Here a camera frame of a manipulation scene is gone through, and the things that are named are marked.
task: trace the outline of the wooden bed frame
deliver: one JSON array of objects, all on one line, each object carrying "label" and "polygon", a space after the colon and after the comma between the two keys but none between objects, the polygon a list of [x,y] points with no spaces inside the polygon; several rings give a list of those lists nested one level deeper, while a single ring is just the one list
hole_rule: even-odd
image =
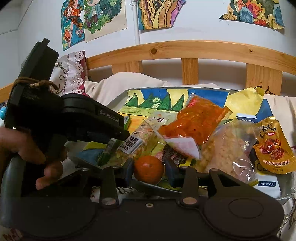
[{"label": "wooden bed frame", "polygon": [[[245,87],[261,86],[280,95],[283,72],[296,75],[296,57],[259,46],[207,40],[168,41],[132,46],[86,59],[88,69],[112,66],[118,72],[142,73],[142,60],[181,58],[183,84],[198,84],[198,59],[246,63]],[[9,97],[12,84],[0,89],[0,102]]]}]

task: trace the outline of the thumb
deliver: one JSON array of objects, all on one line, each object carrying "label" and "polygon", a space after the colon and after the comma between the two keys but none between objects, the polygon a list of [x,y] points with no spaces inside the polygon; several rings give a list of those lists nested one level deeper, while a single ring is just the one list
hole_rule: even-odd
[{"label": "thumb", "polygon": [[1,150],[18,153],[24,161],[35,164],[43,164],[46,160],[45,155],[40,151],[31,135],[15,129],[0,127]]}]

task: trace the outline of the white label with qr code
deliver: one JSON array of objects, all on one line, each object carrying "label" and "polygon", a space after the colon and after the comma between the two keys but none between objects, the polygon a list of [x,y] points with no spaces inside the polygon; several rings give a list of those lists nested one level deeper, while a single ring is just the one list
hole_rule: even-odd
[{"label": "white label with qr code", "polygon": [[130,135],[119,147],[126,154],[132,154],[141,144],[143,140],[134,135]]}]

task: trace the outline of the white pipe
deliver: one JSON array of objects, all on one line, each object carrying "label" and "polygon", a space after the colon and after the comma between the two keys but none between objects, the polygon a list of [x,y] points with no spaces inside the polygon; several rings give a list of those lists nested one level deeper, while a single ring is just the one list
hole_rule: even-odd
[{"label": "white pipe", "polygon": [[138,23],[138,11],[137,11],[137,0],[131,0],[131,5],[133,8],[133,26],[135,29],[135,42],[136,45],[140,45],[140,31],[139,31],[139,23]]}]

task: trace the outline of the brown string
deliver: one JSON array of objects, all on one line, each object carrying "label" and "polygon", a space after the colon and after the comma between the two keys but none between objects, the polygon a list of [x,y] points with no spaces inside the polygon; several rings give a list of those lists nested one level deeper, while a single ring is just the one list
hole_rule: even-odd
[{"label": "brown string", "polygon": [[58,90],[58,86],[56,84],[54,84],[53,82],[49,81],[49,80],[35,80],[32,78],[28,78],[28,77],[18,77],[14,83],[12,88],[18,84],[18,83],[24,83],[24,84],[28,84],[30,88],[35,88],[35,87],[40,87],[40,86],[52,86],[55,90]]}]

